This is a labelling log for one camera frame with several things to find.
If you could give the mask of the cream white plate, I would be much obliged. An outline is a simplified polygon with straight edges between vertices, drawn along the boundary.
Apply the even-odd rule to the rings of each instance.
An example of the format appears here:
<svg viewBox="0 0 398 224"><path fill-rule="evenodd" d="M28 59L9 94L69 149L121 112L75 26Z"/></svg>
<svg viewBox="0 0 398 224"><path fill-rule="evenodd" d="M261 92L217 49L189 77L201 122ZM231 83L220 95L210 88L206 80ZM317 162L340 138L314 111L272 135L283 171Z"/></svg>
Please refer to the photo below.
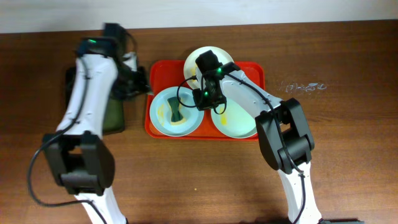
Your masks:
<svg viewBox="0 0 398 224"><path fill-rule="evenodd" d="M187 57L187 59L184 63L183 74L184 74L185 79L188 79L188 78L196 75L197 65L195 63L195 60L199 57L200 54L202 54L208 50L211 50L217 56L218 60L222 64L226 64L228 62L233 62L233 58L230 56L230 54L219 47L214 47L214 46L200 47L200 48L194 50Z"/></svg>

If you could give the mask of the light green plate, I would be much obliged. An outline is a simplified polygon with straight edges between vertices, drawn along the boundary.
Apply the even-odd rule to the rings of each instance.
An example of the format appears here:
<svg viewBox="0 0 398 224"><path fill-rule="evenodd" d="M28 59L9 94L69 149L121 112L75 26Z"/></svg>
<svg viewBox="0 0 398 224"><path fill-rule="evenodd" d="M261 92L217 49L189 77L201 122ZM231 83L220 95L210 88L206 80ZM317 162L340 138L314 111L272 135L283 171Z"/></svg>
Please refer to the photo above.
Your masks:
<svg viewBox="0 0 398 224"><path fill-rule="evenodd" d="M211 119L221 133L231 138L244 139L257 134L254 118L229 98L226 105L211 110Z"/></svg>

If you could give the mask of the green yellow sponge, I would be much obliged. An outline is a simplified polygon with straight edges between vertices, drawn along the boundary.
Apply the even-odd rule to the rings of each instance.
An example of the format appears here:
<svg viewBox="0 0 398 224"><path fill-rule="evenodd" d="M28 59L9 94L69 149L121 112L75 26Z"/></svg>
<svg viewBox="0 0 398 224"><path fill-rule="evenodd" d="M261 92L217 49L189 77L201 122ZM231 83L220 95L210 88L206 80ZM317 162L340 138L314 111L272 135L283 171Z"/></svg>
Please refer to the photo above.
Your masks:
<svg viewBox="0 0 398 224"><path fill-rule="evenodd" d="M171 125L175 126L186 122L186 118L180 112L181 106L179 99L176 96L171 97L167 100L167 103L169 104L171 111L171 118L170 118Z"/></svg>

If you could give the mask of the light blue plate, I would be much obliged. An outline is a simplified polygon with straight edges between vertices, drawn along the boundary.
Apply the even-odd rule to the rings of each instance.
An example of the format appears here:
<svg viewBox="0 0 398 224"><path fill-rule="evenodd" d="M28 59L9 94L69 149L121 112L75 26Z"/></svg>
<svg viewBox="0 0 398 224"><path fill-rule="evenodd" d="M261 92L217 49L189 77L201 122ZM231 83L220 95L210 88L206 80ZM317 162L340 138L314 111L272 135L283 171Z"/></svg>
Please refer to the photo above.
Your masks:
<svg viewBox="0 0 398 224"><path fill-rule="evenodd" d="M170 137L182 137L191 134L201 125L205 113L197 108L189 108L185 105L193 104L192 90L177 86L169 87L158 93L150 104L150 121L160 133ZM180 112L186 118L186 122L180 125L171 125L171 111L167 100L171 97L177 97L180 102Z"/></svg>

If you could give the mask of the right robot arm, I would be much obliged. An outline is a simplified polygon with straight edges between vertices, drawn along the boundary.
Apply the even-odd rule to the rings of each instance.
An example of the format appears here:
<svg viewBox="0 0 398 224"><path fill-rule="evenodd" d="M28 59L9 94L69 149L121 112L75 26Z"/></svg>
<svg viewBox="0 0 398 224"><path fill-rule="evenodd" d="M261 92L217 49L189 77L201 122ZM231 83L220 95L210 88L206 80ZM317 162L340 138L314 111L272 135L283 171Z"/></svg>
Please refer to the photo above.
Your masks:
<svg viewBox="0 0 398 224"><path fill-rule="evenodd" d="M196 59L200 87L193 91L198 110L215 110L234 101L254 118L261 154L279 173L291 223L321 223L310 178L315 142L301 104L282 100L253 83L234 62L221 63L212 50Z"/></svg>

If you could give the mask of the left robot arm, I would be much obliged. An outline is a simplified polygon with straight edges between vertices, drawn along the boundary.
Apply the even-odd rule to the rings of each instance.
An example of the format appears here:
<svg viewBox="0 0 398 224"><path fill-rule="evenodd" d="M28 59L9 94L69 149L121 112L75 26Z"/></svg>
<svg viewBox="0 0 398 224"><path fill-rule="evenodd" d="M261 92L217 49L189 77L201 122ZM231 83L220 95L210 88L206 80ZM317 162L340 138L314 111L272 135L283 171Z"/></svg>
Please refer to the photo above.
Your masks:
<svg viewBox="0 0 398 224"><path fill-rule="evenodd" d="M74 196L71 204L83 205L92 223L128 222L114 196L116 165L103 142L103 123L110 98L124 101L152 91L137 54L127 49L131 39L117 23L106 23L99 37L82 39L67 110L39 149L55 183Z"/></svg>

